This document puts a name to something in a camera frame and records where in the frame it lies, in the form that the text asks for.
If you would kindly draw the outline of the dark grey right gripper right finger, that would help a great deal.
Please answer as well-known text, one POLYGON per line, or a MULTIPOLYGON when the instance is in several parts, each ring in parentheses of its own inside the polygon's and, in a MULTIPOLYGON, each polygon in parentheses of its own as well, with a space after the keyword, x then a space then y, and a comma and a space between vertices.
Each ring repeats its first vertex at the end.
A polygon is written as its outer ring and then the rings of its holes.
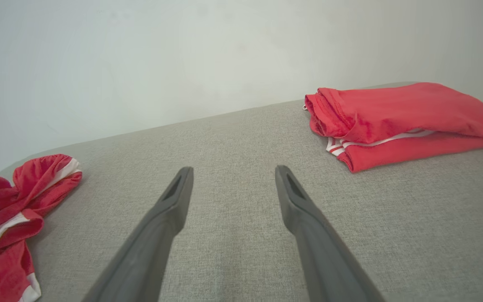
POLYGON ((275 183, 284 225, 294 235, 311 302, 385 302, 337 231, 287 166, 275 183))

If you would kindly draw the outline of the red Bulls shorts white stripe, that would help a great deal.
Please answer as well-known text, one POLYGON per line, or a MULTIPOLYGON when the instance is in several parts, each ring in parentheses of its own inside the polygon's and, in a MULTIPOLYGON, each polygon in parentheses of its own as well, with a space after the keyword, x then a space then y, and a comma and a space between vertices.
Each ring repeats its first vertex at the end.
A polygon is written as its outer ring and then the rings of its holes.
POLYGON ((35 302, 42 296, 26 240, 82 180, 79 162, 64 154, 38 157, 0 177, 0 302, 35 302))

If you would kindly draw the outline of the red Bulls 23 jersey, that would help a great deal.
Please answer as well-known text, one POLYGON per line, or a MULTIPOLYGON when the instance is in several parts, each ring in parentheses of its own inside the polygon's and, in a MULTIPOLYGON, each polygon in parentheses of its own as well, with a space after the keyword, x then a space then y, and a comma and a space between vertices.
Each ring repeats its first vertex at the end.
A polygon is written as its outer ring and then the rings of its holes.
POLYGON ((352 173, 483 149, 483 102, 439 83, 319 88, 303 109, 326 150, 352 173))

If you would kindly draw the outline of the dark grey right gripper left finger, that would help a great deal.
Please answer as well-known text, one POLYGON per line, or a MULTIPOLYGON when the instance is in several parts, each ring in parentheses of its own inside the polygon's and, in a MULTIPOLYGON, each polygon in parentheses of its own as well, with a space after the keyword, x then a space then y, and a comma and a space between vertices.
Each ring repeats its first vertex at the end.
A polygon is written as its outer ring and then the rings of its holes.
POLYGON ((185 226, 193 183, 193 168, 181 168, 82 302, 158 302, 173 240, 185 226))

